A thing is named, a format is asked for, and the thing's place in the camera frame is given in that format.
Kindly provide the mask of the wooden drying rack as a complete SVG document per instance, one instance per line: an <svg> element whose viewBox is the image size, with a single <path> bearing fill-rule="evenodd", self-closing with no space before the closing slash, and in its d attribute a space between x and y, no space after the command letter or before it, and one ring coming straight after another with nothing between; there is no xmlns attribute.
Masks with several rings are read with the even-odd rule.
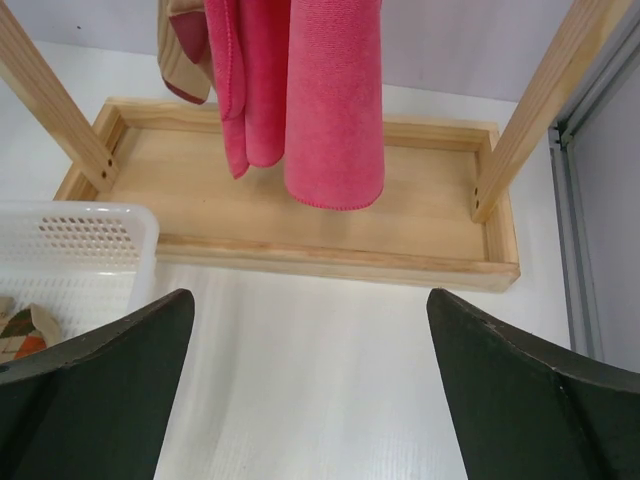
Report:
<svg viewBox="0 0 640 480"><path fill-rule="evenodd" d="M72 160L52 201L148 209L156 259L502 292L520 275L510 185L629 9L574 2L504 129L387 117L385 189L353 212L296 202L278 171L227 178L213 105L109 98L89 122L8 8L1 74Z"/></svg>

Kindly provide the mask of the pink sock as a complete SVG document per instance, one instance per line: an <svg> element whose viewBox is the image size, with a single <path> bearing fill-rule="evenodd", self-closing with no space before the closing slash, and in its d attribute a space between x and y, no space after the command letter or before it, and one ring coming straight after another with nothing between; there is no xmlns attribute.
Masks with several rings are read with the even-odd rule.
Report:
<svg viewBox="0 0 640 480"><path fill-rule="evenodd" d="M284 155L291 3L204 3L226 158L233 178Z"/></svg>
<svg viewBox="0 0 640 480"><path fill-rule="evenodd" d="M381 6L291 5L284 178L301 203L358 210L382 193Z"/></svg>

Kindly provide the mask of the beige maroon striped sock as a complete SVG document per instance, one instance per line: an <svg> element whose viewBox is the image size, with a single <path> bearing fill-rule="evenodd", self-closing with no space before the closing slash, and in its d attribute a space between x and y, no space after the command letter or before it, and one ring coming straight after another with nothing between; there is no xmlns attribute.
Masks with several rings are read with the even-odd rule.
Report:
<svg viewBox="0 0 640 480"><path fill-rule="evenodd" d="M206 102L213 70L203 1L157 2L157 62L174 95L196 105Z"/></svg>

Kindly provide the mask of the aluminium frame post right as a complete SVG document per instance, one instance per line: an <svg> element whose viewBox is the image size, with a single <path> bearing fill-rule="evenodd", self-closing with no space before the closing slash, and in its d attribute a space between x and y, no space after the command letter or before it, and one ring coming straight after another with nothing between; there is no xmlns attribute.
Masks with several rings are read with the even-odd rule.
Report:
<svg viewBox="0 0 640 480"><path fill-rule="evenodd" d="M549 133L571 345L639 368L639 30L588 70Z"/></svg>

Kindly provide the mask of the white plastic basket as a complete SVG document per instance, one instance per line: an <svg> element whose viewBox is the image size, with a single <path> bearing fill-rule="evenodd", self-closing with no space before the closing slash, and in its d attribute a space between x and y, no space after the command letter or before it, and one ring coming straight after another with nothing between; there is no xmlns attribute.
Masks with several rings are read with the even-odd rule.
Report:
<svg viewBox="0 0 640 480"><path fill-rule="evenodd" d="M142 206L4 201L1 297L45 308L71 339L151 301L158 238Z"/></svg>

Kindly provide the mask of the argyle beige orange sock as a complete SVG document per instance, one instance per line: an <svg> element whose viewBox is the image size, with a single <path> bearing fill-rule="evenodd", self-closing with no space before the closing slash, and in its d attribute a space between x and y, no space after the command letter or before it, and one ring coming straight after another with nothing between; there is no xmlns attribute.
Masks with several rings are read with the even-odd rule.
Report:
<svg viewBox="0 0 640 480"><path fill-rule="evenodd" d="M45 308L31 303L18 310L12 297L1 297L1 363L38 353L62 341L62 331Z"/></svg>

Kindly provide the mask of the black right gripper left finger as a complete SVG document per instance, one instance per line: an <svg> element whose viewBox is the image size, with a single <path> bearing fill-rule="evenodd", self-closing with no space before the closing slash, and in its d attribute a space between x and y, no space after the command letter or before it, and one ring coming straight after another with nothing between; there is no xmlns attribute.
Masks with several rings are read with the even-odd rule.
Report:
<svg viewBox="0 0 640 480"><path fill-rule="evenodd" d="M194 318L177 289L3 364L2 478L153 478Z"/></svg>

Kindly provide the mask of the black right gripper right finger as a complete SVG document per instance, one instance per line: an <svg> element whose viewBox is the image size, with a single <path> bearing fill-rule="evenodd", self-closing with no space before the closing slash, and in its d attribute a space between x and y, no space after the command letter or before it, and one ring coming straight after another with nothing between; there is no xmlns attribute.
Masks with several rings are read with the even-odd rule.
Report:
<svg viewBox="0 0 640 480"><path fill-rule="evenodd" d="M639 376L444 289L426 311L470 479L636 479Z"/></svg>

